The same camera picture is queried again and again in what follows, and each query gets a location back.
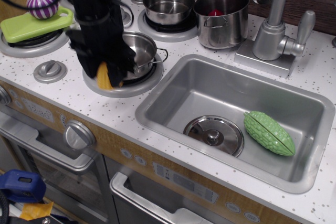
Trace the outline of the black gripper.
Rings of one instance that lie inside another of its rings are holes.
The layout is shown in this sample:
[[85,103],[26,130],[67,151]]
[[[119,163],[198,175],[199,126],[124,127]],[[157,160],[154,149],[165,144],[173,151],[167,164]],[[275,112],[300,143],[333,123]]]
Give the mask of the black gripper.
[[98,16],[76,11],[75,19],[80,29],[69,30],[66,35],[86,75],[96,77],[104,61],[111,86],[119,87],[127,72],[135,66],[135,52],[123,40],[121,12],[108,11]]

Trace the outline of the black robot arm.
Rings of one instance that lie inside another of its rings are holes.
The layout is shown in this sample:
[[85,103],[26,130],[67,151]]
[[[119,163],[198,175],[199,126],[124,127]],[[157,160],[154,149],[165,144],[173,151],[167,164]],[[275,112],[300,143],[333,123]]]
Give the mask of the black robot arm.
[[120,1],[71,1],[80,29],[68,30],[66,34],[83,70],[94,78],[104,62],[111,86],[120,86],[135,66],[135,52],[123,40]]

